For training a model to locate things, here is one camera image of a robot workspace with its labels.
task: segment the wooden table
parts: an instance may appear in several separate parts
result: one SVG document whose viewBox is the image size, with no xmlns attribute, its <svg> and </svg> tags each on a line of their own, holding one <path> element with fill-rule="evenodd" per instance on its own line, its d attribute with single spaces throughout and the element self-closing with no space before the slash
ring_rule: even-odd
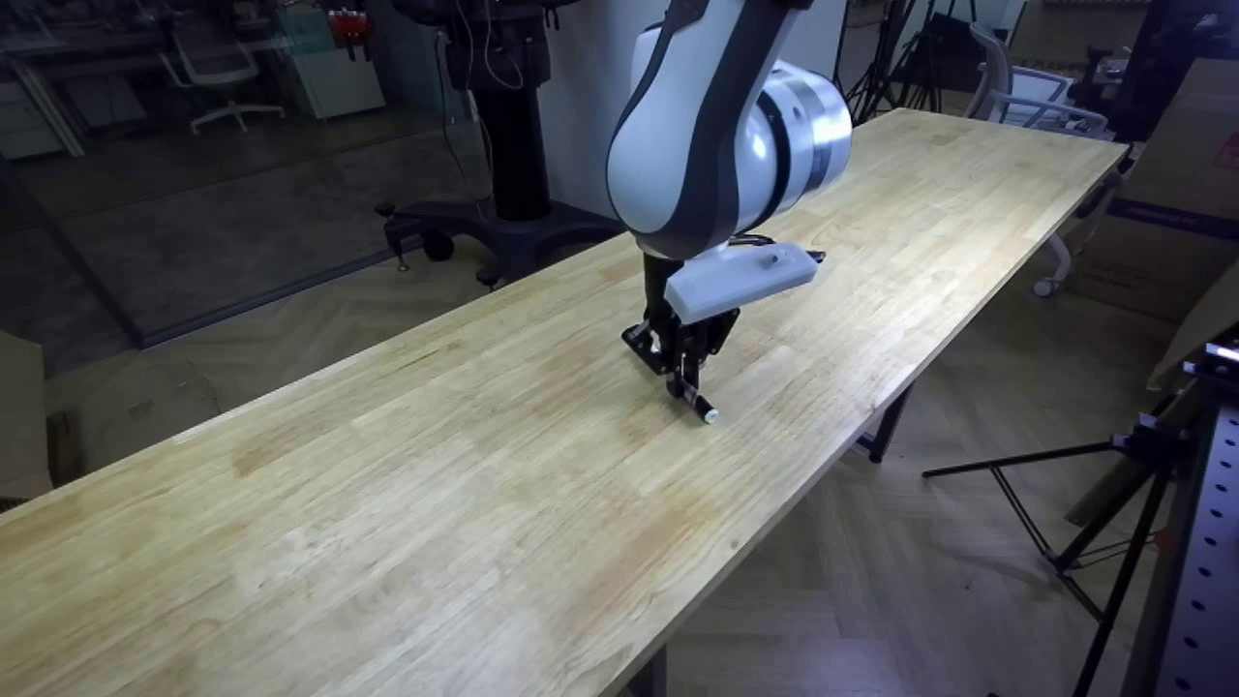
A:
<svg viewBox="0 0 1239 697">
<path fill-rule="evenodd" d="M 766 223 L 829 250 L 750 304 L 703 424 L 628 356 L 601 243 L 0 518 L 0 694 L 601 694 L 1116 166 L 895 113 Z"/>
</svg>

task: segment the metal stand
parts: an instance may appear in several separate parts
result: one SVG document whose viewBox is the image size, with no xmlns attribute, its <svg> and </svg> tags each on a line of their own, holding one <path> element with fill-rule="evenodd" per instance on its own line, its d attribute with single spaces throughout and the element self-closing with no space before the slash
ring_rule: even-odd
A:
<svg viewBox="0 0 1239 697">
<path fill-rule="evenodd" d="M 1055 571 L 1064 580 L 1064 589 L 1099 618 L 1094 647 L 1086 654 L 1086 668 L 1076 676 L 1076 697 L 1086 697 L 1094 687 L 1096 666 L 1109 649 L 1109 640 L 1116 632 L 1118 607 L 1126 600 L 1135 564 L 1147 548 L 1147 536 L 1154 530 L 1163 496 L 1170 476 L 1188 465 L 1192 458 L 1192 429 L 1203 413 L 1203 394 L 1196 391 L 1196 378 L 1176 391 L 1174 397 L 1165 397 L 1154 413 L 1142 413 L 1135 429 L 1126 429 L 1116 440 L 1089 440 L 1089 444 L 1073 444 L 1073 450 L 1042 450 L 1042 453 L 1024 453 L 1024 458 L 1001 458 L 1001 462 L 976 462 L 976 465 L 952 465 L 952 468 L 929 468 L 922 472 L 926 481 L 941 481 L 941 476 L 962 476 L 962 472 L 992 472 L 994 485 L 1005 487 L 1011 509 L 1018 513 L 1024 530 L 1034 536 L 1037 555 L 1055 564 Z M 1086 458 L 1086 453 L 1125 453 L 1125 468 L 1131 476 L 1125 476 L 1125 485 L 1099 500 L 1099 507 L 1089 513 L 1086 530 L 1064 544 L 1055 548 L 1047 543 L 1047 534 L 1037 530 L 1034 513 L 1024 507 L 1018 493 L 1011 487 L 1005 468 L 1016 465 L 1042 465 L 1042 462 L 1064 462 L 1064 458 Z M 1089 558 L 1089 544 L 1096 543 L 1099 530 L 1109 530 L 1116 522 L 1116 513 L 1138 496 L 1138 487 L 1151 485 L 1151 496 L 1138 509 L 1135 534 L 1125 548 L 1125 564 L 1118 576 L 1109 592 L 1104 604 L 1096 604 L 1082 583 L 1076 583 L 1076 569 Z"/>
<path fill-rule="evenodd" d="M 495 287 L 539 272 L 557 247 L 618 234 L 618 219 L 553 206 L 545 193 L 539 117 L 539 85 L 549 77 L 545 9 L 479 3 L 479 16 L 464 9 L 442 12 L 419 0 L 397 9 L 450 33 L 450 77 L 474 89 L 488 141 L 492 196 L 380 206 L 377 214 L 389 218 L 384 234 L 390 255 L 403 259 L 403 250 L 419 243 L 428 259 L 450 259 L 455 234 L 477 234 L 495 255 L 477 280 Z"/>
<path fill-rule="evenodd" d="M 406 207 L 380 207 L 389 218 L 389 247 L 403 259 L 419 234 L 428 259 L 455 259 L 455 234 L 474 234 L 492 250 L 492 262 L 477 272 L 486 287 L 499 287 L 545 265 L 562 247 L 597 243 L 619 232 L 618 219 L 593 218 L 568 206 L 553 206 L 534 219 L 504 219 L 492 200 L 428 200 Z"/>
</svg>

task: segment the tripod leg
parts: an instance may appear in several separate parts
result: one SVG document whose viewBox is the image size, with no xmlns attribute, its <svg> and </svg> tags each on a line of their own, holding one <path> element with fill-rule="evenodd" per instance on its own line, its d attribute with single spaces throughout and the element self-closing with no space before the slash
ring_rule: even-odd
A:
<svg viewBox="0 0 1239 697">
<path fill-rule="evenodd" d="M 926 468 L 922 476 L 935 481 L 935 476 L 1011 468 L 1011 465 L 1060 462 L 1060 458 L 1112 453 L 1112 450 L 1118 450 L 1118 444 L 1116 440 L 1089 440 L 1089 444 L 1073 444 L 1073 450 L 1042 450 L 1042 453 L 971 462 L 971 465 L 952 465 L 952 468 Z"/>
<path fill-rule="evenodd" d="M 1165 485 L 1170 485 L 1170 465 L 1157 468 L 1154 487 L 1151 487 L 1151 496 L 1147 496 L 1147 507 L 1138 509 L 1135 536 L 1131 536 L 1131 544 L 1126 544 L 1126 555 L 1125 555 L 1116 589 L 1112 589 L 1112 597 L 1109 597 L 1109 607 L 1104 607 L 1099 627 L 1096 627 L 1096 633 L 1094 633 L 1086 668 L 1082 668 L 1082 676 L 1076 676 L 1076 697 L 1089 697 L 1089 687 L 1094 687 L 1096 666 L 1099 666 L 1099 656 L 1104 656 L 1104 649 L 1109 649 L 1109 640 L 1112 640 L 1112 632 L 1116 632 L 1118 607 L 1125 607 L 1125 600 L 1126 600 L 1126 583 L 1131 583 L 1131 576 L 1135 576 L 1138 555 L 1147 548 L 1147 536 L 1151 536 L 1151 530 L 1154 530 L 1154 518 L 1157 518 Z"/>
<path fill-rule="evenodd" d="M 1055 558 L 1056 569 L 1073 569 L 1082 561 L 1082 555 L 1094 544 L 1094 536 L 1126 507 L 1126 500 L 1165 465 L 1138 465 L 1138 462 L 1125 462 L 1118 468 L 1138 468 L 1125 481 L 1118 493 L 1112 493 L 1112 500 L 1099 504 L 1099 509 L 1089 518 L 1089 525 L 1073 536 L 1069 548 L 1060 548 Z"/>
</svg>

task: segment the wall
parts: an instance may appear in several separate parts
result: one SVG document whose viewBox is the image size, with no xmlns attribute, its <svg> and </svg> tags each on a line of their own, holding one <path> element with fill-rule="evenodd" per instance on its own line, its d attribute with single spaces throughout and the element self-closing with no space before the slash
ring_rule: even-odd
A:
<svg viewBox="0 0 1239 697">
<path fill-rule="evenodd" d="M 549 85 L 541 85 L 541 135 L 549 193 L 557 200 L 614 214 L 603 157 L 628 101 L 630 41 L 658 24 L 665 0 L 584 0 L 562 9 L 562 29 L 549 33 Z M 785 59 L 814 68 L 836 68 L 845 3 L 818 0 L 785 40 Z"/>
</svg>

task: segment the gray floor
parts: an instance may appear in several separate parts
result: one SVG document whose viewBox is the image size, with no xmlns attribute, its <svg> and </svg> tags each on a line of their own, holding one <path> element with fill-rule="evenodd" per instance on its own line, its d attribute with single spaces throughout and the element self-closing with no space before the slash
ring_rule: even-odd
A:
<svg viewBox="0 0 1239 697">
<path fill-rule="evenodd" d="M 146 335 L 380 259 L 377 200 L 486 193 L 474 129 L 366 117 L 296 135 L 140 140 L 24 183 Z M 51 371 L 130 345 L 47 228 L 3 223 L 0 295 L 0 325 L 47 345 Z"/>
</svg>

